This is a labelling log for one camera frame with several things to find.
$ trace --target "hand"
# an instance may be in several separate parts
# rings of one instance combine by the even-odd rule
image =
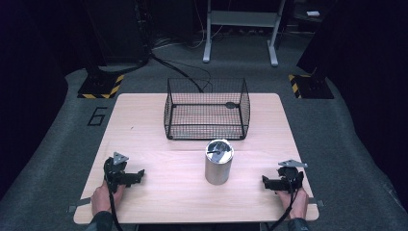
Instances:
[[[116,209],[120,203],[120,200],[122,199],[124,189],[124,185],[119,185],[117,186],[117,191],[114,193],[114,202]],[[102,186],[96,188],[95,192],[93,192],[93,195],[90,197],[90,201],[92,203],[92,214],[94,216],[101,211],[108,211],[110,213],[112,212],[111,201],[109,199],[108,184],[105,180],[103,181]]]
[[[282,205],[286,210],[291,204],[291,194],[288,192],[283,192],[283,191],[276,191],[276,194],[279,195],[279,198],[282,201]],[[303,188],[298,189],[296,199],[294,200],[291,212],[289,213],[289,217],[291,219],[306,218],[308,203],[309,203],[309,195],[306,193],[306,191]]]

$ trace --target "black wire basket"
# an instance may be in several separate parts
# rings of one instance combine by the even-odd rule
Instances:
[[[167,79],[165,130],[170,140],[243,140],[249,119],[245,79]]]

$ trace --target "metal cylinder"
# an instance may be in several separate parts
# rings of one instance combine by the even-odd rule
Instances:
[[[206,147],[205,178],[213,185],[224,184],[229,177],[234,149],[227,140],[213,140]]]

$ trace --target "gray carpet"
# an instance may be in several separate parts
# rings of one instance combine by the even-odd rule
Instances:
[[[294,140],[315,198],[322,200],[313,230],[407,230],[408,215],[398,205],[393,186],[373,163],[356,136],[340,93],[327,81],[333,100],[296,99],[289,74],[303,74],[295,66],[309,36],[285,35],[277,51],[279,66],[269,63],[267,38],[239,37],[214,41],[209,64],[202,63],[204,44],[191,49],[171,45],[154,50],[162,59],[205,68],[212,78],[245,78],[250,92],[280,95]],[[192,78],[208,78],[207,72],[174,64]],[[111,65],[118,70],[128,65]],[[66,76],[68,94],[53,126],[37,152],[0,202],[0,230],[84,230],[66,212],[85,186],[90,168],[115,105],[113,99],[79,99],[77,90],[87,73]],[[118,93],[166,92],[166,79],[182,77],[150,60],[139,70],[125,74]],[[101,126],[87,126],[96,107],[105,114]],[[124,224],[124,230],[135,225]],[[276,230],[286,230],[286,222]]]

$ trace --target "sleeve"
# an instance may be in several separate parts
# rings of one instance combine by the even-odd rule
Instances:
[[[288,230],[289,231],[312,231],[309,228],[306,220],[303,218],[293,218],[288,223]]]
[[[93,217],[85,231],[111,231],[112,225],[112,214],[107,211],[102,211]]]

